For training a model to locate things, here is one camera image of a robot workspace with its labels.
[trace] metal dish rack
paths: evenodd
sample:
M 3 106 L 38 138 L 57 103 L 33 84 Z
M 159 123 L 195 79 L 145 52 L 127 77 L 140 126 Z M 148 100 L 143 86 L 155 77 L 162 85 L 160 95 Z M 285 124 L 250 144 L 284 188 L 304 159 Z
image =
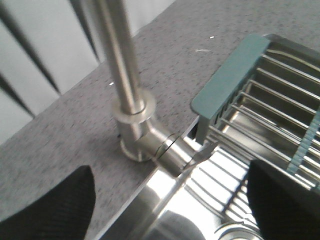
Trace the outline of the metal dish rack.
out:
M 268 41 L 267 47 L 210 119 L 204 117 L 207 109 L 197 108 L 197 98 L 203 101 L 208 90 L 193 101 L 200 115 L 196 139 L 220 141 L 244 163 L 266 161 L 304 187 L 320 191 L 320 54 L 277 35 L 260 38 Z M 230 62 L 245 61 L 239 48 L 244 44 L 226 61 L 229 71 Z M 217 71 L 220 79 L 213 76 L 211 81 L 219 83 L 223 74 L 228 81 L 223 71 Z

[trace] metal rod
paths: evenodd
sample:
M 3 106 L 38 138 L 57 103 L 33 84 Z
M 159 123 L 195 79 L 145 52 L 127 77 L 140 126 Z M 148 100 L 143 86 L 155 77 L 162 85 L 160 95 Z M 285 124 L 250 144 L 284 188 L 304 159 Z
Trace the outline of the metal rod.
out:
M 121 109 L 137 114 L 145 103 L 139 93 L 140 76 L 122 0 L 88 0 L 86 7 L 107 56 Z
M 308 125 L 298 121 L 297 119 L 293 118 L 292 116 L 289 116 L 285 113 L 283 113 L 282 111 L 279 111 L 278 109 L 264 103 L 263 101 L 260 101 L 259 99 L 245 93 L 245 92 L 240 92 L 241 95 L 245 96 L 247 99 L 251 100 L 253 103 L 259 105 L 259 106 L 262 106 L 263 108 L 269 110 L 270 112 L 290 121 L 291 123 L 297 125 L 298 127 L 302 128 L 302 129 L 308 129 Z
M 264 157 L 260 156 L 259 154 L 257 154 L 256 152 L 252 151 L 251 149 L 249 149 L 248 147 L 244 146 L 242 143 L 240 143 L 239 141 L 232 139 L 230 136 L 224 134 L 222 131 L 216 129 L 213 126 L 209 126 L 209 128 L 217 135 L 219 135 L 220 137 L 224 138 L 225 140 L 227 140 L 231 145 L 235 145 L 237 147 L 239 147 L 240 149 L 248 152 L 250 155 L 254 156 L 256 159 L 259 159 L 269 165 L 271 165 L 272 167 L 274 167 L 275 169 L 277 169 L 278 171 L 280 171 L 281 173 L 285 174 L 286 176 L 288 176 L 288 178 L 292 179 L 293 181 L 295 181 L 296 183 L 304 186 L 307 189 L 311 189 L 312 186 L 310 186 L 309 184 L 306 184 L 304 182 L 302 182 L 300 179 L 297 179 L 296 177 L 294 177 L 293 175 L 287 173 L 285 170 L 283 170 L 282 168 L 280 168 L 278 165 L 266 160 Z
M 270 57 L 270 56 L 268 56 L 268 55 L 263 54 L 262 57 L 263 57 L 264 59 L 268 60 L 269 62 L 271 62 L 271 63 L 273 63 L 273 64 L 275 64 L 275 65 L 277 65 L 277 66 L 279 66 L 279 67 L 281 67 L 281 68 L 283 68 L 283 69 L 289 70 L 289 71 L 292 72 L 292 73 L 295 73 L 295 74 L 297 74 L 297 75 L 299 75 L 299 76 L 301 76 L 301 77 L 303 77 L 303 78 L 306 78 L 306 79 L 308 79 L 308 80 L 310 80 L 310 81 L 312 81 L 312 82 L 320 85 L 320 80 L 319 80 L 318 78 L 316 78 L 316 77 L 314 77 L 314 76 L 311 76 L 310 74 L 308 74 L 308 73 L 306 73 L 306 72 L 303 72 L 303 71 L 301 71 L 301 70 L 298 70 L 298 69 L 296 69 L 295 67 L 290 66 L 290 65 L 288 65 L 288 64 L 285 64 L 284 62 L 281 62 L 281 61 L 279 61 L 279 60 L 276 60 L 276 59 L 274 59 L 273 57 Z M 300 63 L 302 63 L 302 64 L 310 67 L 310 65 L 307 65 L 305 61 L 303 61 L 303 62 L 300 61 Z
M 300 144 L 301 138 L 296 139 L 291 137 L 290 135 L 288 135 L 285 131 L 281 130 L 281 128 L 277 128 L 274 127 L 273 125 L 271 125 L 269 122 L 267 121 L 263 121 L 262 119 L 260 119 L 259 117 L 256 117 L 255 115 L 250 114 L 249 112 L 245 111 L 242 108 L 239 108 L 235 105 L 231 106 L 232 108 L 234 108 L 235 110 L 237 110 L 238 112 L 242 113 L 243 115 L 245 115 L 246 117 L 252 119 L 253 121 L 255 121 L 256 123 L 260 124 L 261 126 L 265 127 L 266 129 L 278 134 L 279 136 L 289 140 L 291 143 L 295 144 L 296 146 L 298 146 Z
M 311 97 L 311 98 L 313 98 L 313 99 L 315 99 L 317 101 L 320 101 L 320 97 L 319 96 L 317 96 L 317 95 L 305 90 L 304 88 L 299 87 L 299 86 L 297 86 L 297 85 L 295 85 L 295 84 L 293 84 L 293 83 L 291 83 L 291 82 L 289 82 L 287 80 L 284 80 L 283 78 L 281 78 L 281 77 L 279 77 L 279 76 L 277 76 L 277 75 L 275 75 L 275 74 L 273 74 L 273 73 L 271 73 L 269 71 L 266 71 L 266 70 L 262 69 L 261 67 L 258 67 L 256 69 L 256 71 L 261 73 L 261 74 L 263 74 L 264 76 L 274 80 L 274 81 L 277 81 L 278 83 L 281 83 L 281 84 L 283 84 L 283 85 L 285 85 L 285 86 L 287 86 L 289 88 L 292 88 L 292 89 L 297 90 L 297 91 L 299 91 L 299 92 L 301 92 L 303 94 L 306 94 L 309 97 Z
M 262 145 L 263 147 L 265 147 L 266 149 L 270 150 L 271 152 L 273 152 L 274 154 L 278 155 L 282 160 L 286 161 L 287 163 L 289 163 L 291 161 L 291 158 L 288 157 L 287 155 L 283 154 L 281 151 L 275 149 L 274 147 L 268 145 L 267 143 L 265 143 L 264 141 L 260 140 L 259 138 L 257 138 L 256 136 L 254 136 L 253 134 L 249 133 L 248 131 L 246 131 L 243 127 L 241 127 L 240 125 L 238 125 L 237 123 L 233 123 L 230 122 L 228 120 L 222 119 L 222 122 L 224 122 L 225 124 L 229 125 L 230 127 L 232 127 L 233 129 L 237 130 L 238 132 L 242 133 L 243 135 L 245 135 L 246 137 L 252 139 L 253 141 L 259 143 L 260 145 Z
M 298 102 L 296 100 L 293 100 L 290 97 L 287 97 L 287 96 L 281 94 L 280 92 L 277 92 L 277 91 L 275 91 L 275 90 L 273 90 L 273 89 L 271 89 L 271 88 L 269 88 L 269 87 L 267 87 L 265 85 L 262 85 L 261 83 L 255 81 L 253 79 L 250 79 L 249 82 L 252 83 L 257 88 L 260 88 L 261 90 L 264 90 L 267 93 L 270 93 L 270 94 L 272 94 L 272 95 L 274 95 L 274 96 L 286 101 L 287 103 L 292 104 L 297 108 L 300 108 L 303 111 L 306 111 L 306 112 L 308 112 L 310 114 L 313 114 L 313 115 L 315 115 L 317 113 L 317 111 L 311 109 L 310 107 L 307 107 L 307 106 L 303 105 L 302 103 L 300 103 L 300 102 Z

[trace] faucet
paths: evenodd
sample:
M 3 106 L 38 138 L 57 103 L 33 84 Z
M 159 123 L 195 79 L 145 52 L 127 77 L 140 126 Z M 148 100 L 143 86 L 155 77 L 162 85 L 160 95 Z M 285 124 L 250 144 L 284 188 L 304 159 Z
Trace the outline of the faucet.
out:
M 156 100 L 141 87 L 122 0 L 85 0 L 82 10 L 114 78 L 118 97 L 112 103 L 112 113 L 123 153 L 137 162 L 152 159 L 173 177 L 207 160 L 218 143 L 196 152 L 158 121 Z

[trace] gray speckled countertop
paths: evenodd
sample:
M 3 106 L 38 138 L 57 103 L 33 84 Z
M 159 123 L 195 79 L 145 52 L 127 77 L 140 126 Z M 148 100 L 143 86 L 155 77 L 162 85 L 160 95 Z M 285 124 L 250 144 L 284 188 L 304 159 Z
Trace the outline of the gray speckled countertop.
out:
M 195 118 L 192 98 L 249 33 L 275 33 L 320 51 L 319 9 L 314 0 L 177 0 L 134 38 L 159 118 L 182 133 Z M 148 177 L 152 162 L 121 153 L 112 81 L 102 64 L 0 146 L 0 220 L 90 165 L 97 199 L 86 238 L 93 239 Z

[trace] sink basin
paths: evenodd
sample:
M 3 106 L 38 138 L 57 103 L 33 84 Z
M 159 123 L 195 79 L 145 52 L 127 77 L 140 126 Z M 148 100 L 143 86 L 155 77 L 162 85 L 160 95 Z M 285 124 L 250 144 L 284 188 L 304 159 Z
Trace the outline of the sink basin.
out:
M 184 138 L 195 150 L 202 146 Z M 178 178 L 157 169 L 101 240 L 261 240 L 248 207 L 248 166 L 218 146 Z

